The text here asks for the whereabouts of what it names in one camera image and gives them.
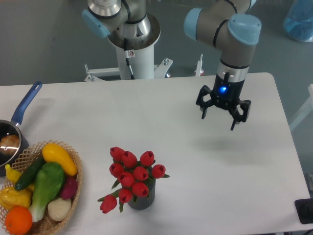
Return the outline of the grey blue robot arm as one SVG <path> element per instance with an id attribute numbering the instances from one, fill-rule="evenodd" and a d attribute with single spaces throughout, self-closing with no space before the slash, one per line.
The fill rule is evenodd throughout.
<path id="1" fill-rule="evenodd" d="M 240 100 L 244 81 L 259 41 L 260 20 L 248 14 L 252 0 L 218 0 L 209 9 L 191 9 L 184 33 L 221 51 L 213 88 L 203 86 L 196 104 L 203 113 L 211 106 L 229 111 L 233 124 L 245 122 L 251 102 Z M 115 47 L 120 77 L 156 78 L 154 45 L 160 37 L 157 19 L 143 0 L 90 0 L 82 12 L 88 28 Z"/>

